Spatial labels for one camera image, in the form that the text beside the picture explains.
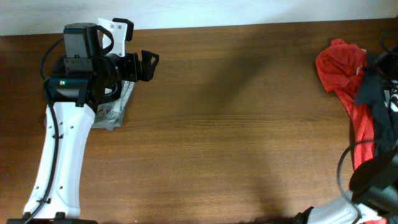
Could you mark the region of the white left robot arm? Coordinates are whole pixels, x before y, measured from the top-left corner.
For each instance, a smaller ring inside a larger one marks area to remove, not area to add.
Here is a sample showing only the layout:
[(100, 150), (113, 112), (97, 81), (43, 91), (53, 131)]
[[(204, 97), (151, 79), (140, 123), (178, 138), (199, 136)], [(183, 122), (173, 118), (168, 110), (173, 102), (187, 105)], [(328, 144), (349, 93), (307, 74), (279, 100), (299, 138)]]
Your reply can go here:
[(133, 30), (121, 18), (64, 27), (65, 54), (44, 78), (44, 147), (19, 223), (82, 222), (80, 176), (90, 130), (119, 127), (135, 83), (152, 80), (159, 62), (150, 51), (126, 52)]

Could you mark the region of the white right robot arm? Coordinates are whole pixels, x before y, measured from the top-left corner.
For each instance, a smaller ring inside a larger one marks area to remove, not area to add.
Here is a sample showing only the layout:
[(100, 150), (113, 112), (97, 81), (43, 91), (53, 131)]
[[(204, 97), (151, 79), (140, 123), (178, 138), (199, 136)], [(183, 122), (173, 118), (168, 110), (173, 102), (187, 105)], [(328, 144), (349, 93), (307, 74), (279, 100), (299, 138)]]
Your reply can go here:
[(361, 164), (349, 190), (321, 207), (298, 213), (294, 223), (364, 223), (397, 216), (397, 149)]

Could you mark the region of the dark green Nike t-shirt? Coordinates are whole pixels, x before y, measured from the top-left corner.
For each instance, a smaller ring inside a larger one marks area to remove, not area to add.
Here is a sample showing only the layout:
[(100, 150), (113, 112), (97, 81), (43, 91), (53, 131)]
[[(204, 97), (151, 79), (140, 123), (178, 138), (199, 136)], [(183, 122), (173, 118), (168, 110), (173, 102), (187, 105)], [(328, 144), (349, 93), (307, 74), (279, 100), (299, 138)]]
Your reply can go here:
[(369, 107), (379, 156), (397, 142), (397, 57), (367, 54), (366, 61), (356, 104)]

